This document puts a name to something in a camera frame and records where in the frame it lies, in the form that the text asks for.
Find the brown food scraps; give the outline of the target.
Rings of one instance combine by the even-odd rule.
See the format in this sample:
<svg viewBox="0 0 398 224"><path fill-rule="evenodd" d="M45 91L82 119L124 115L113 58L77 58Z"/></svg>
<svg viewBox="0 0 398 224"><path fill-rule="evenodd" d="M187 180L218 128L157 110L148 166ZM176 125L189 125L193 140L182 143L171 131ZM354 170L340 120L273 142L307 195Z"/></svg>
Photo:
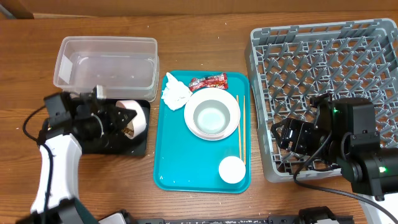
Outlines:
<svg viewBox="0 0 398 224"><path fill-rule="evenodd" d="M133 127L129 127L126 126L122 132L129 138L129 139L133 139L134 138L134 128Z"/></svg>

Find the white paper cup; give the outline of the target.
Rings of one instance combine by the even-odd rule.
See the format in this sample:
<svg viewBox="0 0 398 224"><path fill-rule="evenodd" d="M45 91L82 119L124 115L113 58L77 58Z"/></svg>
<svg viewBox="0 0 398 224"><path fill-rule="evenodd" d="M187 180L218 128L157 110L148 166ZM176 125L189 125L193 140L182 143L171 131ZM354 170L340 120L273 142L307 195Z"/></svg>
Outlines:
<svg viewBox="0 0 398 224"><path fill-rule="evenodd" d="M224 182L237 184L244 179L246 166L239 157L228 156L220 162L218 172Z"/></svg>

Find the white napkin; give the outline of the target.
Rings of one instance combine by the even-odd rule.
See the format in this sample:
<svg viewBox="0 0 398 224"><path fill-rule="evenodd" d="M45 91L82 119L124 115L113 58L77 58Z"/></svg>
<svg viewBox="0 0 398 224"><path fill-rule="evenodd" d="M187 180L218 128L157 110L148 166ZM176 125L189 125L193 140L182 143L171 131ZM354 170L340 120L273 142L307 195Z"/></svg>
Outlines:
<svg viewBox="0 0 398 224"><path fill-rule="evenodd" d="M170 72L166 73L167 83L162 91L164 103L175 111L182 108L192 96L192 91L183 82L178 81Z"/></svg>

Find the grey bowl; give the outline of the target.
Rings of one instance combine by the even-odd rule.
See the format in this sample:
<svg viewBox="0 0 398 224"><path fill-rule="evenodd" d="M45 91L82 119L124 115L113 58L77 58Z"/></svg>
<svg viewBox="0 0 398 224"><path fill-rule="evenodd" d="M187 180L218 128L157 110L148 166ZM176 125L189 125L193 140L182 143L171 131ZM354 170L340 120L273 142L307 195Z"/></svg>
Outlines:
<svg viewBox="0 0 398 224"><path fill-rule="evenodd" d="M217 100L201 102L193 112L195 126L203 133L216 135L223 132L230 122L226 105Z"/></svg>

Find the red snack wrapper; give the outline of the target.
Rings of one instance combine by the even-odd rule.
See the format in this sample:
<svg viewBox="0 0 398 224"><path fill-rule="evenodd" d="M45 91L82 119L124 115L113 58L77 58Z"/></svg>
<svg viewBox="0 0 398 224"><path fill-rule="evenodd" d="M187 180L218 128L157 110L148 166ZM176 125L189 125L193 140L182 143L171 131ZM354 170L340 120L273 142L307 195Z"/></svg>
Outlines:
<svg viewBox="0 0 398 224"><path fill-rule="evenodd" d="M226 73L218 75L203 77L203 78L192 78L188 84L190 91L196 91L202 88L219 88L222 90L228 89L228 77Z"/></svg>

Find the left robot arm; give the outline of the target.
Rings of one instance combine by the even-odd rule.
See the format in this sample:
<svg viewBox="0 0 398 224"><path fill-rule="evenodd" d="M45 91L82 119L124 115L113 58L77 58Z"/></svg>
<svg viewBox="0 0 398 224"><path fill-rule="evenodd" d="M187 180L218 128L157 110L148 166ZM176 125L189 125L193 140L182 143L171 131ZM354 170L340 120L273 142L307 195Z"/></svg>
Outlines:
<svg viewBox="0 0 398 224"><path fill-rule="evenodd" d="M118 140L143 132L145 114L135 100L115 103L95 92L73 98L69 92L44 98L48 118L37 137L41 153L39 188L30 215L19 223L97 223L80 202L78 165L85 152L117 149Z"/></svg>

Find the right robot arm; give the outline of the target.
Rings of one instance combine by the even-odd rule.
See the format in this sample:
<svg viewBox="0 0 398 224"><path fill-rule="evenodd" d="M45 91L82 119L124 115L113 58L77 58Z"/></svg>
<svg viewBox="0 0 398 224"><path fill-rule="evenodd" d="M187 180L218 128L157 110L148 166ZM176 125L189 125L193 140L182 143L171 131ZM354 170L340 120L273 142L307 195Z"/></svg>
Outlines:
<svg viewBox="0 0 398 224"><path fill-rule="evenodd" d="M301 182L299 170L294 182L358 200L369 223L397 223L397 149L381 147L374 104L366 98L334 100L325 93L311 97L310 105L317 109L314 122L285 118L271 133L280 148L308 157L300 169L316 159L336 164L352 191Z"/></svg>

